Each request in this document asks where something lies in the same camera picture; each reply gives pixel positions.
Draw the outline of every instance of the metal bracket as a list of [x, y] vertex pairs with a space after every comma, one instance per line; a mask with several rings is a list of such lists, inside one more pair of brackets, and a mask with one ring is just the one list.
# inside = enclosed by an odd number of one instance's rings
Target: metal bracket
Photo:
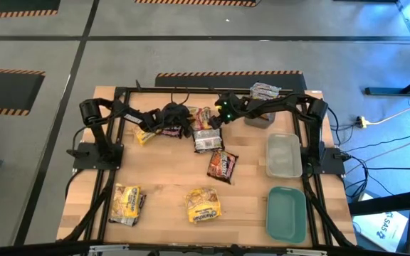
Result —
[[90, 246], [90, 252], [112, 252], [129, 250], [129, 245], [94, 245]]
[[[300, 148], [302, 152], [302, 161], [307, 159], [308, 148]], [[336, 148], [326, 148], [324, 156], [322, 158], [322, 162], [319, 166], [313, 166], [313, 173], [314, 174], [345, 174], [345, 168], [342, 164], [342, 159], [336, 159], [334, 157], [335, 154], [341, 154], [341, 151]]]
[[77, 151], [88, 152], [86, 156], [76, 157], [74, 169], [118, 170], [121, 166], [123, 144], [112, 144], [114, 157], [112, 161], [101, 161], [98, 148], [94, 143], [80, 143]]
[[299, 255], [299, 256], [327, 256], [327, 252], [319, 250], [304, 250], [304, 249], [289, 249], [287, 251], [288, 255]]

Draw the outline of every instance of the gray concrete floor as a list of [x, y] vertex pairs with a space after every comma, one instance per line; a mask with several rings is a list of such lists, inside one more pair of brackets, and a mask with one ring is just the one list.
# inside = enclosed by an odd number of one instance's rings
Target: gray concrete floor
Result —
[[[72, 35], [83, 32], [91, 0], [62, 1], [58, 16], [0, 20], [0, 35]], [[410, 2], [404, 3], [410, 8]], [[263, 0], [254, 9], [217, 6], [134, 4], [101, 1], [94, 36], [410, 36], [394, 4], [331, 0]], [[22, 214], [36, 165], [47, 140], [78, 42], [0, 42], [0, 68], [45, 70], [46, 80], [27, 117], [0, 116], [0, 246], [8, 245]], [[410, 42], [248, 42], [143, 41], [88, 42], [68, 103], [27, 243], [52, 242], [60, 222], [64, 188], [73, 159], [66, 154], [82, 126], [78, 103], [97, 85], [153, 86], [161, 72], [214, 70], [302, 70], [310, 90], [322, 90], [342, 124], [357, 115], [377, 121], [408, 107], [405, 97], [369, 97], [368, 86], [404, 87], [410, 83]], [[365, 130], [356, 129], [343, 146], [380, 142], [410, 134], [410, 112]], [[342, 132], [342, 138], [349, 136]], [[401, 143], [354, 155], [367, 159]], [[355, 163], [348, 161], [347, 169]], [[410, 166], [410, 146], [368, 163]], [[373, 171], [391, 192], [410, 191], [410, 171]], [[353, 171], [347, 181], [362, 177]], [[387, 196], [370, 181], [369, 191]]]

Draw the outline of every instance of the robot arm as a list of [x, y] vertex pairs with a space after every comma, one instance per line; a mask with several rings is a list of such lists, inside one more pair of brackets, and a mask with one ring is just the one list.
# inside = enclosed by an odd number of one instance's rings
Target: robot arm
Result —
[[[306, 114], [297, 108], [301, 103], [309, 104]], [[325, 146], [321, 140], [322, 121], [328, 108], [328, 104], [323, 100], [299, 94], [289, 94], [272, 100], [255, 100], [248, 97], [238, 98], [232, 92], [227, 92], [220, 96], [215, 106], [219, 116], [211, 117], [209, 120], [213, 129], [240, 117], [253, 119], [265, 113], [292, 112], [299, 120], [304, 121], [308, 130], [308, 161], [313, 165], [320, 165], [325, 153]]]
[[[102, 118], [99, 106], [112, 110], [109, 117]], [[184, 105], [178, 105], [175, 102], [167, 104], [162, 110], [155, 109], [148, 112], [135, 110], [119, 100], [111, 101], [102, 98], [85, 100], [80, 103], [80, 112], [85, 125], [102, 123], [109, 118], [124, 118], [140, 127], [145, 132], [156, 132], [159, 129], [181, 125], [184, 130], [184, 136], [189, 137], [191, 130], [188, 117], [189, 110]]]

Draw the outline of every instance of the candy bar wrapper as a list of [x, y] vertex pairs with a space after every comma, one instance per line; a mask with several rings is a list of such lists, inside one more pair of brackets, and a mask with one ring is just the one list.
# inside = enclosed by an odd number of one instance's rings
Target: candy bar wrapper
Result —
[[196, 153], [224, 150], [221, 128], [194, 131], [192, 136], [194, 138], [194, 147], [196, 149], [194, 152]]
[[186, 195], [188, 220], [191, 223], [210, 220], [221, 215], [221, 204], [214, 188], [198, 188]]
[[167, 127], [164, 128], [160, 134], [168, 136], [168, 137], [174, 137], [174, 138], [182, 138], [182, 132], [183, 132], [183, 127], [181, 125], [176, 125], [173, 127]]
[[128, 225], [130, 227], [135, 226], [137, 222], [139, 222], [140, 213], [142, 212], [143, 204], [146, 200], [147, 195], [140, 194], [140, 203], [139, 203], [139, 217], [136, 218], [118, 218], [118, 217], [111, 217], [108, 221], [110, 223], [121, 223]]
[[213, 152], [206, 175], [230, 184], [237, 159], [238, 156], [225, 151]]
[[116, 184], [113, 196], [112, 217], [135, 218], [139, 216], [140, 187]]
[[211, 129], [211, 125], [208, 124], [208, 120], [211, 116], [211, 110], [209, 107], [188, 107], [188, 110], [189, 114], [192, 115], [191, 119], [194, 119], [191, 123], [191, 127], [194, 131]]

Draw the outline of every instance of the clear plastic container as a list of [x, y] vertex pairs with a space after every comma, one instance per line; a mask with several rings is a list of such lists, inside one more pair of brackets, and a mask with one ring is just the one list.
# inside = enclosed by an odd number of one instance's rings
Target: clear plastic container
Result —
[[302, 176], [300, 142], [295, 134], [270, 134], [267, 142], [267, 175], [276, 178]]

